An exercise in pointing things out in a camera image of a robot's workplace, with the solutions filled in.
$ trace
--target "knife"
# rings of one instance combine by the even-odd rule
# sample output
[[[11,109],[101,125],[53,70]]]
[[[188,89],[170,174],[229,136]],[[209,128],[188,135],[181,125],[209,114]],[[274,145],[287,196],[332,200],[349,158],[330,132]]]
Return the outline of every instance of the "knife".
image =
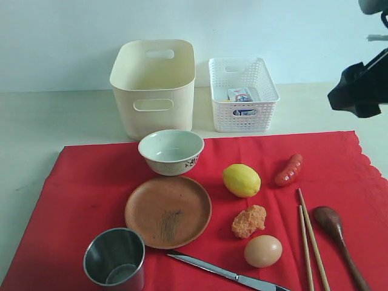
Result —
[[[237,273],[233,273],[228,270],[224,270],[220,267],[214,266],[207,262],[201,261],[200,259],[193,258],[192,256],[185,255],[184,253],[177,252],[176,250],[167,251],[167,255],[172,258],[178,259],[180,261],[184,261],[185,263],[189,263],[206,271],[215,273],[217,275],[221,275],[225,278],[231,279],[234,282],[240,283],[242,285],[251,287],[255,290],[259,291],[291,291],[284,287],[278,286],[274,283],[270,283],[267,281],[261,281],[256,278],[239,275]]]

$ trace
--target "red tablecloth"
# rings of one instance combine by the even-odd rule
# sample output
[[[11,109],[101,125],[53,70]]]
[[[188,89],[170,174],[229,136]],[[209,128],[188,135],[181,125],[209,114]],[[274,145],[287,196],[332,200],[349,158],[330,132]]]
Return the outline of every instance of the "red tablecloth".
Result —
[[[135,187],[155,177],[138,154],[137,143],[66,147],[60,154],[16,252],[2,291],[99,290],[84,275],[82,257],[89,242],[112,227],[125,226],[124,206]],[[277,189],[275,173],[294,153],[304,157],[302,172],[291,186]],[[221,172],[233,163],[253,167],[262,177],[260,192],[249,199],[233,196]],[[388,286],[388,182],[361,153],[354,132],[206,139],[197,165],[186,174],[208,191],[213,214],[208,228],[178,250],[225,269],[307,290],[299,226],[300,187],[308,209],[333,207],[343,219],[350,253],[373,290]],[[265,269],[243,257],[249,239],[237,239],[230,226],[252,204],[267,209],[266,229],[283,244],[283,255]],[[335,245],[313,228],[332,290],[354,290]],[[145,291],[250,290],[212,273],[146,249]],[[316,290],[322,290],[311,252]]]

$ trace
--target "red sausage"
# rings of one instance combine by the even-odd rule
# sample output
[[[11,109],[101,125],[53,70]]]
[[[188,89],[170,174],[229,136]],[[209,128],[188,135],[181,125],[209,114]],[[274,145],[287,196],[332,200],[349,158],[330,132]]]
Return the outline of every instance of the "red sausage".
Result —
[[[275,176],[275,184],[280,187],[293,183],[302,169],[303,157],[297,153],[293,155],[283,171]]]

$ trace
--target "bowl rim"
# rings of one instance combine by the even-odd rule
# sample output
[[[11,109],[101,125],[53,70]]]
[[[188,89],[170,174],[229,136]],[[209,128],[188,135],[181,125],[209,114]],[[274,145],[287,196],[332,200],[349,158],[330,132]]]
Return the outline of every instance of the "bowl rim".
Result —
[[[201,148],[194,155],[188,156],[188,157],[186,157],[184,159],[176,159],[176,160],[173,160],[173,161],[158,161],[158,160],[152,159],[149,156],[147,156],[146,154],[144,154],[144,152],[141,150],[141,145],[144,144],[144,141],[146,139],[150,138],[152,135],[155,135],[155,134],[158,134],[158,133],[161,133],[161,132],[184,132],[184,133],[188,133],[188,134],[193,135],[193,136],[197,136],[199,138],[199,140],[201,140]],[[188,159],[195,158],[196,156],[198,156],[203,151],[204,147],[205,147],[205,140],[204,140],[204,138],[202,136],[200,136],[199,134],[191,131],[191,130],[163,129],[163,130],[158,130],[157,132],[150,133],[149,135],[146,135],[145,137],[143,137],[140,140],[139,144],[138,144],[138,152],[140,153],[141,156],[143,156],[145,159],[148,159],[150,161],[171,164],[171,163],[174,163],[174,162],[184,162],[184,161],[186,161]]]

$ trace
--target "brown plate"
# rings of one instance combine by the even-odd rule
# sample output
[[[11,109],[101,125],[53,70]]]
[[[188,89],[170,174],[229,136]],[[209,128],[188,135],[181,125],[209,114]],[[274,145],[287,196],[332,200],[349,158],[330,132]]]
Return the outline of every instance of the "brown plate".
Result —
[[[206,190],[193,179],[157,177],[133,191],[125,206],[127,227],[138,232],[144,244],[174,249],[199,237],[212,215]]]

